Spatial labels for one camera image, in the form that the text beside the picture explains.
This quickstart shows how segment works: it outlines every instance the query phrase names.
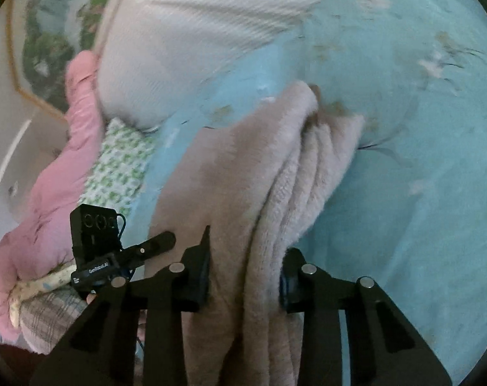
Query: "green patterned pillow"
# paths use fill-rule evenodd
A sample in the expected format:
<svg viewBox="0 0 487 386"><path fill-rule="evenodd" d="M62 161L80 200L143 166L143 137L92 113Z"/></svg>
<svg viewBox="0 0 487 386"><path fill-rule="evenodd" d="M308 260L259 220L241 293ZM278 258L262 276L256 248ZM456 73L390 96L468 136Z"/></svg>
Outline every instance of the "green patterned pillow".
<svg viewBox="0 0 487 386"><path fill-rule="evenodd" d="M114 118L79 204L108 207L128 217L139 193L154 141Z"/></svg>

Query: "black camera device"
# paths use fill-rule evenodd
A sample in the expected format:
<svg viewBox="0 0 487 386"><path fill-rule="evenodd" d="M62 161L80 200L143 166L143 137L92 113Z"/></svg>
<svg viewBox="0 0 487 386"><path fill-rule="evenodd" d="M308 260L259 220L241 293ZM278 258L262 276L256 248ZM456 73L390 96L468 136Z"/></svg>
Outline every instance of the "black camera device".
<svg viewBox="0 0 487 386"><path fill-rule="evenodd" d="M175 236L163 232L142 244L123 249L113 209L82 204L70 214L72 251L77 270L71 284L82 295L98 290L115 277L130 280L146 259L172 249Z"/></svg>

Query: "pink blanket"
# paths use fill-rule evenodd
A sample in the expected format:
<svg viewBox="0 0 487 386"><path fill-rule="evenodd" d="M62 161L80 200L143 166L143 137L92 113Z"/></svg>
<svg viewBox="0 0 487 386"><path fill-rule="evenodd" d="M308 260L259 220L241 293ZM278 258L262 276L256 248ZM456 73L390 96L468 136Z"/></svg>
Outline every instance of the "pink blanket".
<svg viewBox="0 0 487 386"><path fill-rule="evenodd" d="M0 241L0 334L15 341L19 329L9 319L9 293L18 280L33 280L73 259L70 212L98 158L104 124L94 92L97 58L81 52L66 75L70 140L39 175L20 225Z"/></svg>

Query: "fuzzy beige fabric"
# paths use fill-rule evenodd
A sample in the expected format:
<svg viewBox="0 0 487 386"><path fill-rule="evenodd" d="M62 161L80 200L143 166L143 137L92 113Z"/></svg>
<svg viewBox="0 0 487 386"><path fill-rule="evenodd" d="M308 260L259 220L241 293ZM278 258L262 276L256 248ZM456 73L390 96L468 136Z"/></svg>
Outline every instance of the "fuzzy beige fabric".
<svg viewBox="0 0 487 386"><path fill-rule="evenodd" d="M211 225L210 291L183 314L191 386L293 386L302 321L279 306L286 249L315 222L351 163L361 116L319 110L302 82L226 129L203 129L163 188L149 236L176 247L147 276L180 260Z"/></svg>

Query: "silver screw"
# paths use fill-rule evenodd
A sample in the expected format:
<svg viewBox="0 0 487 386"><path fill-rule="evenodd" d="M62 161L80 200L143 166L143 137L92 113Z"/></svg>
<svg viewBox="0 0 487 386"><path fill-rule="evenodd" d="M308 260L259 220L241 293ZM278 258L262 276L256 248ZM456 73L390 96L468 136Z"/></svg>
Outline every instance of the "silver screw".
<svg viewBox="0 0 487 386"><path fill-rule="evenodd" d="M182 273L184 271L184 264L182 262L175 262L170 264L170 267L168 269L172 273Z"/></svg>
<svg viewBox="0 0 487 386"><path fill-rule="evenodd" d="M370 277L360 278L360 285L365 287L366 289L370 289L370 288L374 287L374 284L376 284L376 282L374 281L373 278L370 278Z"/></svg>
<svg viewBox="0 0 487 386"><path fill-rule="evenodd" d="M316 273L316 267L313 264L304 264L301 267L301 270L304 274L315 274Z"/></svg>
<svg viewBox="0 0 487 386"><path fill-rule="evenodd" d="M113 287L122 287L126 284L127 280L124 277L115 277L113 280L111 280L111 286Z"/></svg>

